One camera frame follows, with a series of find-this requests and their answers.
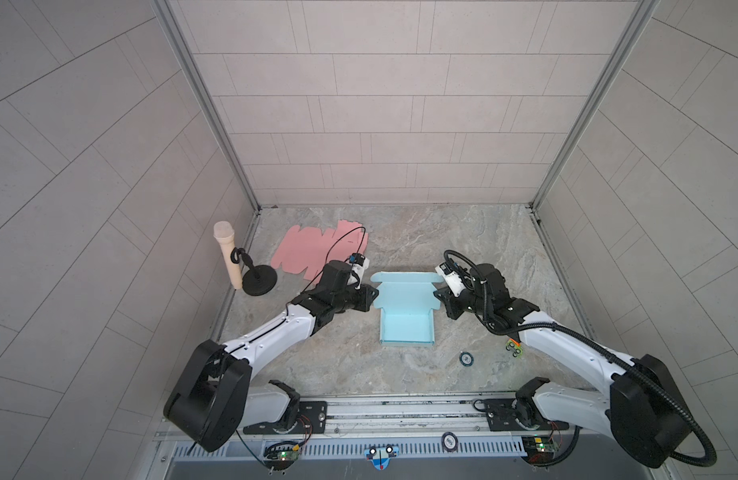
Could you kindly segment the light blue paper box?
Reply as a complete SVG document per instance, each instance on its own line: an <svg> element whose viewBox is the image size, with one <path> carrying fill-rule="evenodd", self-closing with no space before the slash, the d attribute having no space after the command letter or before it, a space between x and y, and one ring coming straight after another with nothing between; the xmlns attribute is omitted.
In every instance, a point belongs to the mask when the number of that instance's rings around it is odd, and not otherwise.
<svg viewBox="0 0 738 480"><path fill-rule="evenodd" d="M443 278L431 272L377 272L371 281L379 292L373 306L380 310L380 343L395 346L433 346L434 296Z"/></svg>

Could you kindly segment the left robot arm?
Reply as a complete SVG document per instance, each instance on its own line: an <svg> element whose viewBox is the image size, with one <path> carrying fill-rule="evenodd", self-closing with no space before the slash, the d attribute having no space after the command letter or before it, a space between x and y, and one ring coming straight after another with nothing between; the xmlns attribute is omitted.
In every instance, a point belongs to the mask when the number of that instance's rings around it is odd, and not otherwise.
<svg viewBox="0 0 738 480"><path fill-rule="evenodd" d="M213 452L238 429L270 424L289 431L297 424L300 395L271 380L252 387L254 376L290 347L307 340L347 310L367 312L378 290L362 282L369 260L355 253L324 265L319 281L284 310L235 340L200 343L163 406L163 416L197 445Z"/></svg>

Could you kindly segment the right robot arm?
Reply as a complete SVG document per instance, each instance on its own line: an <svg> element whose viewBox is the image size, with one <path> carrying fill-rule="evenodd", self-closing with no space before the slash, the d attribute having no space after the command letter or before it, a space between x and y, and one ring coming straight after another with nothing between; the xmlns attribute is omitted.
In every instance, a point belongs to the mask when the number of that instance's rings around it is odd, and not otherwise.
<svg viewBox="0 0 738 480"><path fill-rule="evenodd" d="M614 439L650 468L667 458L695 466L715 463L712 443L662 361L612 350L556 322L537 305L512 296L502 273L490 264L474 264L447 250L437 271L446 284L434 295L449 318L470 312L489 333L541 351L591 385L580 390L545 377L528 381L512 404L522 428L565 422L589 429Z"/></svg>

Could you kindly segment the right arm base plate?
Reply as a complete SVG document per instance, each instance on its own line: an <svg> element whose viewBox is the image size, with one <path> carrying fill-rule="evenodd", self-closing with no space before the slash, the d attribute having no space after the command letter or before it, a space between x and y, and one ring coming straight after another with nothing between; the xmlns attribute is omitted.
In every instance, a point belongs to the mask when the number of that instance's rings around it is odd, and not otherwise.
<svg viewBox="0 0 738 480"><path fill-rule="evenodd" d="M487 398L473 401L473 407L485 415L490 432L508 431L567 431L571 427L562 421L551 422L538 414L522 412L515 398Z"/></svg>

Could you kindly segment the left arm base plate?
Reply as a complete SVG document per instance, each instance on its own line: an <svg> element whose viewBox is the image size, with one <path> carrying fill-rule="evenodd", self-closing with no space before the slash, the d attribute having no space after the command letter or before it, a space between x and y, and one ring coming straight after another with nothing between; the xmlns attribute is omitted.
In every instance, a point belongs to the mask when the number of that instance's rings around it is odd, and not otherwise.
<svg viewBox="0 0 738 480"><path fill-rule="evenodd" d="M328 403L301 400L295 414L287 413L283 420L261 422L242 429L244 435L305 435L323 434L326 430Z"/></svg>

